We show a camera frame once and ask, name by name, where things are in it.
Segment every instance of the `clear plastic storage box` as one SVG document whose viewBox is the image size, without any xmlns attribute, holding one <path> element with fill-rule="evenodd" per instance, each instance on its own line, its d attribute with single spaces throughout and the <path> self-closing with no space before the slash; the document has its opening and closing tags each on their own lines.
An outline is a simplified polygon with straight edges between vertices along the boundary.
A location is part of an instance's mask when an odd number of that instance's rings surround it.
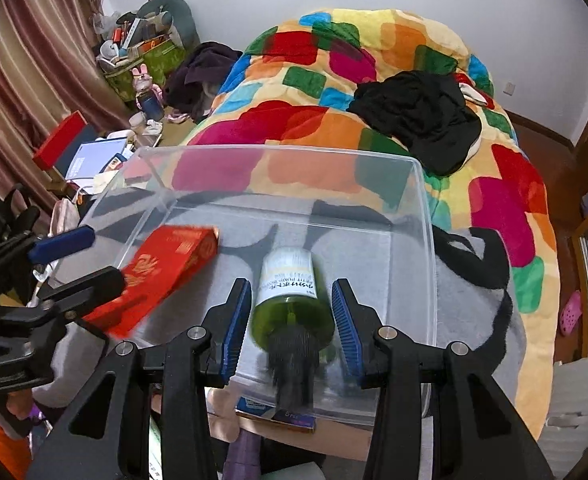
<svg viewBox="0 0 588 480">
<path fill-rule="evenodd" d="M 218 256 L 145 318 L 132 334 L 162 344 L 223 303 L 237 277 L 256 298 L 263 258 L 305 247 L 325 286 L 347 278 L 360 303 L 416 342 L 434 344 L 436 279 L 423 173 L 412 158 L 300 146 L 145 148 L 120 170 L 84 219 L 95 245 L 65 258 L 52 284 L 107 265 L 125 266 L 159 225 L 216 226 Z M 338 332 L 319 370 L 314 413 L 373 425 L 378 391 L 347 375 Z M 244 396 L 274 404 L 266 355 L 246 333 L 236 375 Z M 424 401 L 428 396 L 424 392 Z"/>
</svg>

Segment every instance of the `orange cloth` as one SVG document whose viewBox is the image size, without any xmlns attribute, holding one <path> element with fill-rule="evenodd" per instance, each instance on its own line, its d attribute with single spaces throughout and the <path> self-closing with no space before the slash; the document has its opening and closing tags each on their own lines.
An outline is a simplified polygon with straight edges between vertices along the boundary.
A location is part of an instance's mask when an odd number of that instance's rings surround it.
<svg viewBox="0 0 588 480">
<path fill-rule="evenodd" d="M 0 461 L 17 480 L 23 480 L 32 462 L 27 439 L 12 440 L 0 427 Z"/>
</svg>

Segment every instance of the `green quilt square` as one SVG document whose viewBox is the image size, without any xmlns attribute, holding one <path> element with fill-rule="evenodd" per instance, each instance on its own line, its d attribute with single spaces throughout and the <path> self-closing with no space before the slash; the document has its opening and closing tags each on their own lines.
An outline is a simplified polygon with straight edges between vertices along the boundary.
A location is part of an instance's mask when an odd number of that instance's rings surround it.
<svg viewBox="0 0 588 480">
<path fill-rule="evenodd" d="M 360 132 L 359 150 L 364 152 L 390 153 L 391 155 L 411 156 L 407 150 L 392 139 L 370 128 Z M 378 194 L 386 204 L 386 211 L 398 210 L 403 196 L 411 166 L 399 172 L 399 165 L 393 158 L 359 156 L 354 167 L 354 179 L 366 189 Z"/>
<path fill-rule="evenodd" d="M 449 74 L 456 70 L 456 59 L 434 50 L 427 45 L 418 45 L 414 51 L 414 69 L 433 74 Z"/>
<path fill-rule="evenodd" d="M 312 33 L 316 36 L 316 46 L 321 50 L 331 50 L 332 40 L 343 40 L 354 48 L 360 48 L 359 29 L 351 23 L 314 22 Z"/>
<path fill-rule="evenodd" d="M 477 76 L 474 79 L 474 84 L 476 85 L 476 88 L 478 88 L 479 90 L 482 90 L 490 97 L 494 97 L 494 85 L 492 83 L 492 80 L 490 79 L 490 76 L 488 76 L 488 75 Z"/>
<path fill-rule="evenodd" d="M 521 314 L 536 312 L 540 306 L 545 277 L 545 263 L 539 256 L 525 267 L 512 267 L 516 303 Z"/>
<path fill-rule="evenodd" d="M 271 29 L 266 30 L 247 47 L 245 53 L 250 54 L 251 56 L 260 56 L 264 51 L 265 42 L 276 34 L 277 30 L 279 30 L 279 27 L 272 27 Z"/>
<path fill-rule="evenodd" d="M 291 66 L 285 73 L 283 84 L 292 88 L 298 88 L 310 97 L 318 99 L 321 97 L 326 80 L 327 77 L 323 74 L 305 70 L 299 66 Z"/>
<path fill-rule="evenodd" d="M 487 108 L 483 108 L 483 113 L 485 114 L 485 119 L 487 119 L 487 124 L 498 128 L 510 137 L 512 136 L 512 127 L 510 126 L 510 122 L 504 116 L 488 110 Z"/>
</svg>

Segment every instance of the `pink crocs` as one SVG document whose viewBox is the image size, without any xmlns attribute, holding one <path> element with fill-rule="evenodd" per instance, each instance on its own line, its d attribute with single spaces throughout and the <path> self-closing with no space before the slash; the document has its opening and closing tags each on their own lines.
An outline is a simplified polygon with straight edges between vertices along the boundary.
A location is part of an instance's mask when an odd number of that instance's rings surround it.
<svg viewBox="0 0 588 480">
<path fill-rule="evenodd" d="M 561 334 L 567 336 L 572 333 L 578 323 L 579 318 L 583 315 L 581 309 L 581 293 L 575 290 L 570 299 L 567 300 L 558 318 L 558 327 Z"/>
</svg>

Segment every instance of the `dark purple clothing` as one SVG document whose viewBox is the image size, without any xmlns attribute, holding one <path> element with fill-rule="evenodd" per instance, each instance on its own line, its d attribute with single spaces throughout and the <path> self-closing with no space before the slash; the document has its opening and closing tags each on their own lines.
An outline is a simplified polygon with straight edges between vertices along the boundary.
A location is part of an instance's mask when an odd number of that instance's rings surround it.
<svg viewBox="0 0 588 480">
<path fill-rule="evenodd" d="M 241 55 L 216 41 L 201 43 L 167 79 L 165 103 L 194 118 L 201 108 L 203 83 L 222 85 Z"/>
<path fill-rule="evenodd" d="M 238 439 L 229 445 L 223 466 L 223 480 L 260 480 L 261 437 L 241 430 Z"/>
</svg>

